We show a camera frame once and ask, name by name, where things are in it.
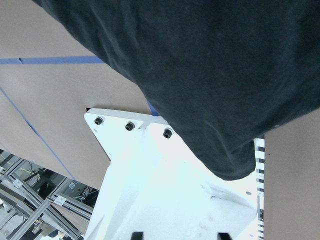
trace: black screw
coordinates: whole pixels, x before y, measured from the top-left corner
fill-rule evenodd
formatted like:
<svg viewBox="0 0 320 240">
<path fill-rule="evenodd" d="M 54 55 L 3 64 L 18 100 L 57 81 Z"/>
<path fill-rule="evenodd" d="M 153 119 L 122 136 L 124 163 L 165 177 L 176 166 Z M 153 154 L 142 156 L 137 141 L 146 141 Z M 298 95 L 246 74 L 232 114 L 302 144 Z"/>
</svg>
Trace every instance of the black screw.
<svg viewBox="0 0 320 240">
<path fill-rule="evenodd" d="M 102 124 L 103 122 L 104 122 L 104 121 L 103 121 L 102 118 L 99 117 L 99 116 L 94 120 L 94 123 L 97 124 L 97 125 L 100 125 L 100 124 Z"/>
<path fill-rule="evenodd" d="M 164 130 L 163 136 L 166 139 L 169 139 L 169 138 L 171 138 L 172 134 L 174 134 L 174 133 L 169 128 L 167 128 L 166 130 Z"/>
<path fill-rule="evenodd" d="M 128 122 L 126 125 L 125 125 L 125 129 L 127 129 L 128 131 L 131 131 L 132 129 L 135 128 L 135 125 L 132 123 L 132 122 Z"/>
</svg>

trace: black cloth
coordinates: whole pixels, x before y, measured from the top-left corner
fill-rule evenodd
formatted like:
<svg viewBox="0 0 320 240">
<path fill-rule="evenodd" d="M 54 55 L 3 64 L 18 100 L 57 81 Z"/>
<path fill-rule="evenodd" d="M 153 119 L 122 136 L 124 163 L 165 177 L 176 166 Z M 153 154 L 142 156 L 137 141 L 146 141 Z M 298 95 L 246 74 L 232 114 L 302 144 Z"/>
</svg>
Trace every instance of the black cloth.
<svg viewBox="0 0 320 240">
<path fill-rule="evenodd" d="M 318 0 L 34 2 L 222 179 L 255 169 L 255 137 L 320 106 Z"/>
</svg>

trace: white plastic part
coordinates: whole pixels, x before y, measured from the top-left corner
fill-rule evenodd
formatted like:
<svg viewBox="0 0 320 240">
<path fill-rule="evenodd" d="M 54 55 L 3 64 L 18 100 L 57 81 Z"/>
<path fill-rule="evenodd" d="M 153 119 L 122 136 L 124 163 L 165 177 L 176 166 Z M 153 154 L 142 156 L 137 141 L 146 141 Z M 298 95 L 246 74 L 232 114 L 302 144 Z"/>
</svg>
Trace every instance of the white plastic part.
<svg viewBox="0 0 320 240">
<path fill-rule="evenodd" d="M 160 116 L 92 108 L 84 118 L 111 159 L 86 240 L 130 240 L 132 232 L 144 232 L 144 240 L 258 235 L 255 172 L 236 181 L 218 178 Z M 167 128 L 170 138 L 163 135 Z"/>
</svg>

